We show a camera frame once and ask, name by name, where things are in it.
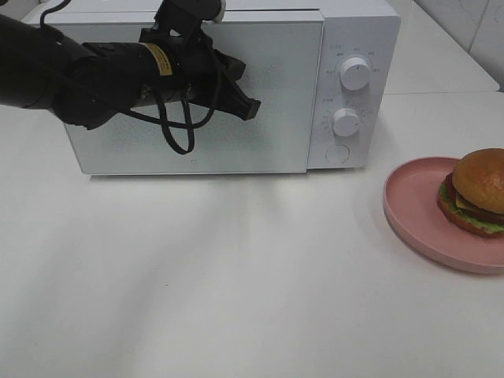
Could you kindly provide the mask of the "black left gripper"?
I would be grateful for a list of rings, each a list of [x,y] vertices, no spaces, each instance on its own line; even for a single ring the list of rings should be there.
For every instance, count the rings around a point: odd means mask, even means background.
[[[261,102],[248,97],[238,85],[246,70],[245,62],[214,48],[210,37],[201,37],[193,46],[185,46],[181,38],[175,37],[171,51],[176,73],[191,85],[191,103],[241,120],[256,117]]]

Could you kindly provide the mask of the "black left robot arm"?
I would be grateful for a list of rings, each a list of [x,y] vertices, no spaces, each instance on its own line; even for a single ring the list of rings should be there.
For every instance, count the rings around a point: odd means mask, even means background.
[[[170,102],[253,119],[261,103],[238,86],[245,68],[204,33],[193,46],[153,28],[136,43],[78,43],[48,25],[1,19],[2,104],[89,130],[118,113],[142,120],[140,107]]]

